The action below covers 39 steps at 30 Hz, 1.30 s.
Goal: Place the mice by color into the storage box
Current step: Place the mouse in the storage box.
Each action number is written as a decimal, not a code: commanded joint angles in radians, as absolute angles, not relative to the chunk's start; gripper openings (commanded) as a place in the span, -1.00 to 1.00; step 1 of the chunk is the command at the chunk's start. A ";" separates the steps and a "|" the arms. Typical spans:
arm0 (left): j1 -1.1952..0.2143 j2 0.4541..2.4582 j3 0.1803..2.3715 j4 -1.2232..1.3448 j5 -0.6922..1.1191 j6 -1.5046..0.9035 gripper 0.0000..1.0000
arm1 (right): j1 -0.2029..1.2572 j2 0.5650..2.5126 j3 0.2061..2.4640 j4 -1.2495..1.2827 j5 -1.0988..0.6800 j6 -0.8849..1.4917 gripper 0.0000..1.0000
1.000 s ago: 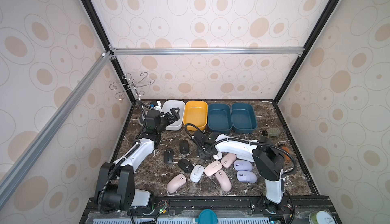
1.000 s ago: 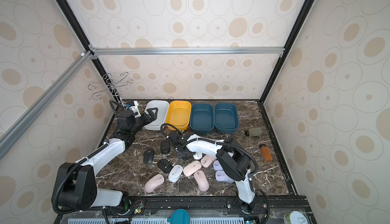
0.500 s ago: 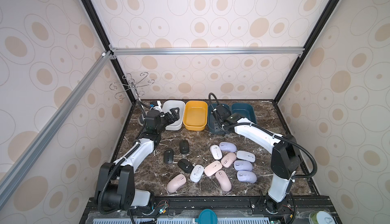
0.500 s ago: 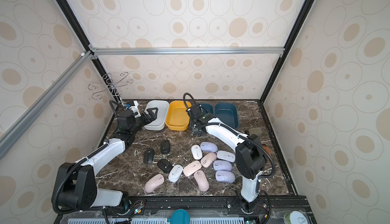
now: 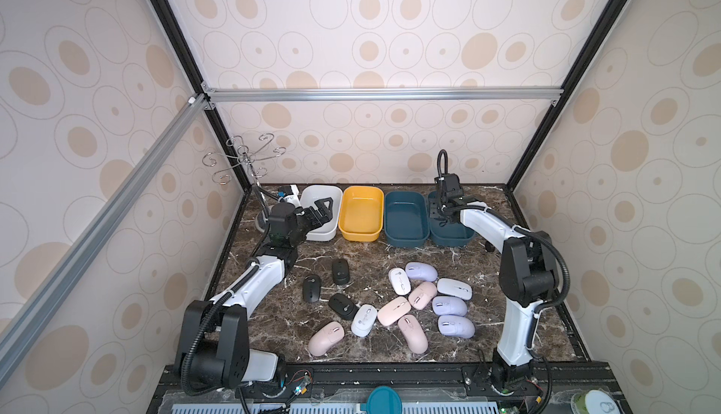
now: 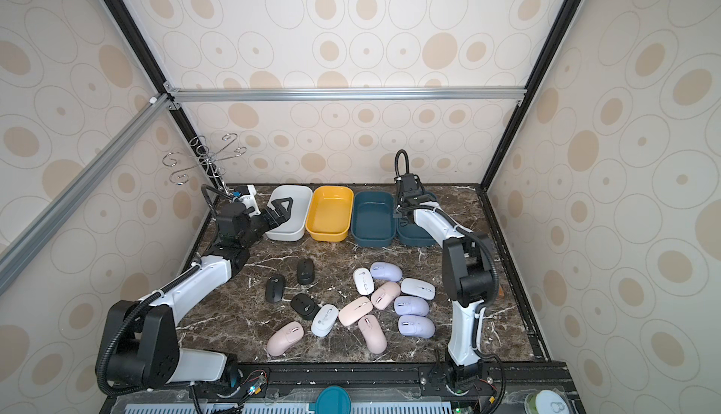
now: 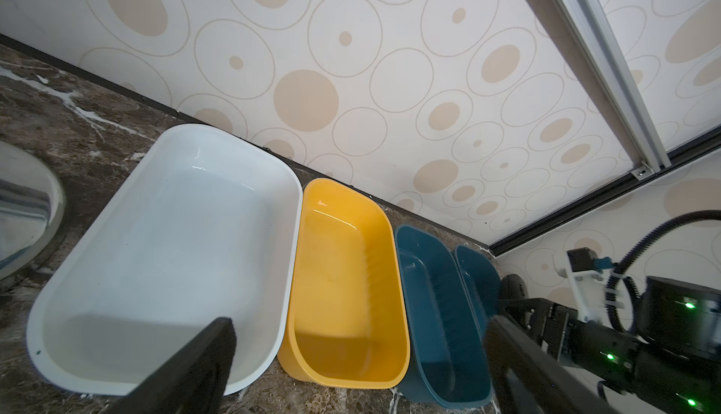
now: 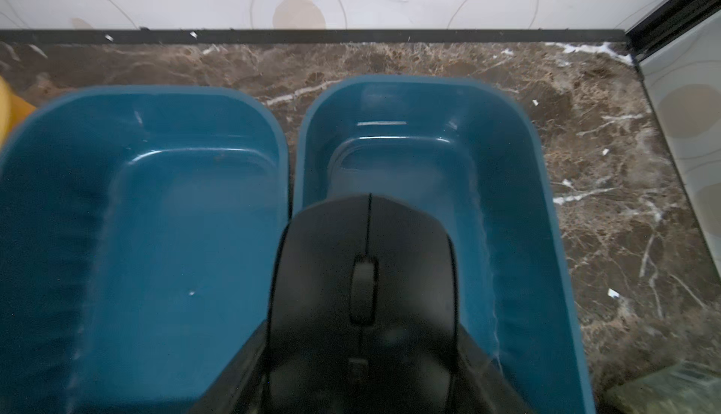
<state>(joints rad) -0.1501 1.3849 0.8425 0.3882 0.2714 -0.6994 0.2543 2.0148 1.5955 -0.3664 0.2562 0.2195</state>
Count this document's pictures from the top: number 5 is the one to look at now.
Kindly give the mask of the black mouse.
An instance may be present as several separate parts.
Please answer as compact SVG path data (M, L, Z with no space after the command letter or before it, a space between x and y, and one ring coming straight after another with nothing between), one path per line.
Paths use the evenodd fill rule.
M353 320L359 310L356 303L342 293L333 294L328 301L328 306L343 320Z
M318 303L322 291L322 281L319 275L310 274L302 282L302 299L306 303Z
M350 283L350 267L345 258L337 258L332 261L332 281L338 286L346 286Z

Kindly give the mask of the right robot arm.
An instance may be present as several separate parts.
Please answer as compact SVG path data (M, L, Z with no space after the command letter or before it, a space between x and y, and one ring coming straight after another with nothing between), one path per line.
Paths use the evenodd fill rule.
M442 173L435 183L437 197L431 213L439 220L472 229L501 252L499 287L506 308L490 381L498 393L510 393L531 376L537 325L542 312L567 297L569 269L548 234L510 224L485 203L467 196L458 175Z

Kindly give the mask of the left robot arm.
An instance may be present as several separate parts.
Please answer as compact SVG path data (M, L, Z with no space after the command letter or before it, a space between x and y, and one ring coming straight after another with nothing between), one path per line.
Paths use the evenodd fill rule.
M308 233L333 219L333 205L326 197L308 208L285 201L273 206L241 277L211 300L186 308L173 367L184 393L199 396L245 383L285 387L285 359L251 348L248 321L292 270Z

